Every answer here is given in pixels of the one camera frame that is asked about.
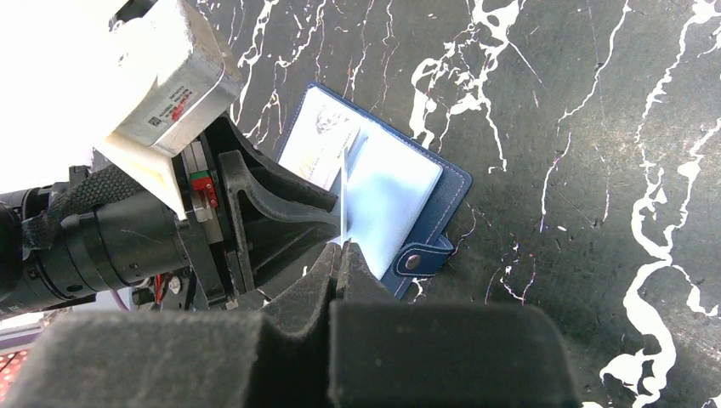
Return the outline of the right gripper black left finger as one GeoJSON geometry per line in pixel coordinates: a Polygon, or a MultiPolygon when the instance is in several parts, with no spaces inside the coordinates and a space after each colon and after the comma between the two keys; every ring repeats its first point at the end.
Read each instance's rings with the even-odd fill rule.
{"type": "Polygon", "coordinates": [[[72,313],[31,347],[6,407],[327,407],[325,247],[258,311],[72,313]]]}

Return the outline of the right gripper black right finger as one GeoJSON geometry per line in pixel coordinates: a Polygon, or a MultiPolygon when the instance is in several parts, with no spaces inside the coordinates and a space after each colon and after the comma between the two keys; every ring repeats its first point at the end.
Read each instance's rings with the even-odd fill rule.
{"type": "Polygon", "coordinates": [[[333,407],[577,407],[559,330],[518,304],[401,303],[351,286],[360,251],[329,246],[333,407]]]}

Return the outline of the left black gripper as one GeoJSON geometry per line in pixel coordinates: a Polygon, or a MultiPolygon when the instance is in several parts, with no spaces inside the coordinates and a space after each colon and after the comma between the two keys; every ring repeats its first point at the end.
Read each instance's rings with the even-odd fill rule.
{"type": "Polygon", "coordinates": [[[172,159],[189,262],[182,310],[255,310],[257,290],[339,232],[338,197],[272,160],[221,115],[172,159]]]}

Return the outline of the navy blue card holder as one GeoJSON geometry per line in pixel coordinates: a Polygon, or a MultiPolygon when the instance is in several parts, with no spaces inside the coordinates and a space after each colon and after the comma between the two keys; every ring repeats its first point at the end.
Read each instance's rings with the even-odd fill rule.
{"type": "Polygon", "coordinates": [[[302,107],[319,103],[342,105],[360,120],[327,190],[338,195],[332,212],[344,227],[333,242],[358,244],[372,275],[401,299],[413,281],[435,276],[454,252],[444,231],[473,177],[318,82],[306,88],[282,151],[302,107]]]}

